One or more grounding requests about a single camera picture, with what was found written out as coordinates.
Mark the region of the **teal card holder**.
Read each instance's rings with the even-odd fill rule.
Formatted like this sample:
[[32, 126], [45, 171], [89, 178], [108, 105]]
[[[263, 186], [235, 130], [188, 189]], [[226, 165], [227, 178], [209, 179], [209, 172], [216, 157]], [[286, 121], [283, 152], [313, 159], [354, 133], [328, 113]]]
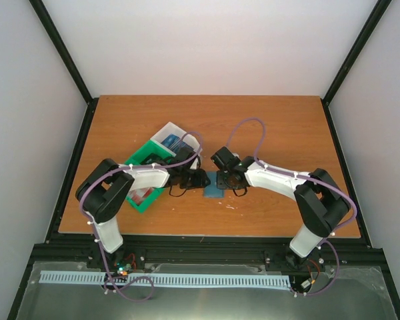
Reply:
[[223, 189], [217, 187], [217, 172], [208, 171], [207, 177], [210, 180], [210, 184], [203, 190], [203, 196], [208, 199], [222, 199], [224, 198], [225, 192]]

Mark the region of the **white bin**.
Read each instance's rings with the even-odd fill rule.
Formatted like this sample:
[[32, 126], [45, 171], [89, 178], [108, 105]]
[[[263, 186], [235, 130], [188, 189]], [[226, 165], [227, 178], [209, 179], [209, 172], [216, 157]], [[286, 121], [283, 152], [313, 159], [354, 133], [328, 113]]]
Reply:
[[181, 147], [188, 147], [192, 151], [197, 151], [200, 147], [196, 137], [187, 134], [172, 122], [166, 123], [150, 140], [172, 156], [175, 156]]

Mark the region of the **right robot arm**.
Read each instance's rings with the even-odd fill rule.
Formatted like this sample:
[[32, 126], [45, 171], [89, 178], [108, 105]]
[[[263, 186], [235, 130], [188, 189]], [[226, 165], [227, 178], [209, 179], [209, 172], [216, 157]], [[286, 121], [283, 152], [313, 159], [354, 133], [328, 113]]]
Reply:
[[248, 187], [270, 190], [294, 200], [303, 224], [292, 238], [289, 248], [300, 258], [306, 258], [328, 236], [340, 228], [341, 221], [352, 211], [354, 201], [342, 192], [330, 174], [323, 169], [312, 173], [297, 172], [270, 165], [254, 157], [240, 160], [234, 154], [211, 157], [217, 166], [217, 184], [234, 191]]

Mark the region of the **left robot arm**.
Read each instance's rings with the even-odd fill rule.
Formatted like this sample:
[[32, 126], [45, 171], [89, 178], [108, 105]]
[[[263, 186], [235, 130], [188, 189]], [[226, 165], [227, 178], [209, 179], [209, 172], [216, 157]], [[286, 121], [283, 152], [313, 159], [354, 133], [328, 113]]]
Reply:
[[93, 226], [95, 242], [103, 249], [102, 260], [110, 268], [124, 264], [123, 238], [116, 215], [129, 192], [144, 188], [172, 188], [186, 191], [211, 184], [201, 168], [199, 154], [182, 147], [173, 157], [148, 160], [146, 164], [118, 164], [104, 159], [78, 187], [79, 208]]

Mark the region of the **green bin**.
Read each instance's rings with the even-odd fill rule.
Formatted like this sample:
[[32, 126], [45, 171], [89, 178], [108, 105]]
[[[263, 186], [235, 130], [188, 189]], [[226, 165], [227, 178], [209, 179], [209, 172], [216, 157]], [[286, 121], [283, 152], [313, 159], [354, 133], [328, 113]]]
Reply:
[[164, 188], [142, 188], [130, 191], [126, 201], [139, 213], [144, 213], [164, 192]]
[[150, 169], [152, 168], [152, 163], [166, 162], [174, 156], [175, 153], [168, 150], [162, 144], [148, 140], [122, 166], [128, 169]]

